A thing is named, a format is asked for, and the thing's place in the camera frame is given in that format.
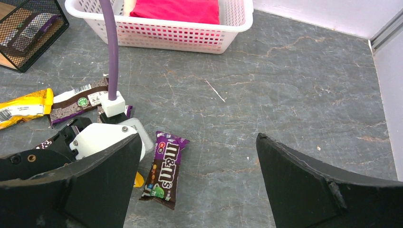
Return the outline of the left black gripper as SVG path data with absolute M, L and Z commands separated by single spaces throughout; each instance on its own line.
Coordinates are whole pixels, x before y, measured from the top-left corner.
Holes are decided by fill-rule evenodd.
M 76 161 L 79 152 L 71 149 L 70 143 L 91 123 L 87 117 L 74 118 L 57 134 L 33 149 L 1 157 L 0 180 L 26 180 Z

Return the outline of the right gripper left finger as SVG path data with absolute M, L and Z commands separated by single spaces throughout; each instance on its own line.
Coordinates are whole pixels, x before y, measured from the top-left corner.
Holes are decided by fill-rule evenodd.
M 133 134 L 72 163 L 44 149 L 2 157 L 1 227 L 123 227 L 141 150 Z

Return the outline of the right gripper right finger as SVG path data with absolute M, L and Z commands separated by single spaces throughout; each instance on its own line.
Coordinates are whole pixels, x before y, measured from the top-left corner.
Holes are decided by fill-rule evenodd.
M 402 227 L 402 182 L 332 166 L 264 133 L 256 149 L 278 228 Z

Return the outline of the yellow M&M bag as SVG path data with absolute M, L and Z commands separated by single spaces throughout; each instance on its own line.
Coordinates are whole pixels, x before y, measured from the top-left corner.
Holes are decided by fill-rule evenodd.
M 145 181 L 144 181 L 143 176 L 137 171 L 135 179 L 134 179 L 133 187 L 134 188 L 142 187 L 144 185 L 144 183 L 145 183 Z

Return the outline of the purple brown M&M bag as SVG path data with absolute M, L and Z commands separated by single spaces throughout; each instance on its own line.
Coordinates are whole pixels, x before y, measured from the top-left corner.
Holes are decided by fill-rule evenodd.
M 155 200 L 174 210 L 182 151 L 190 141 L 162 131 L 155 134 L 154 161 L 139 200 Z

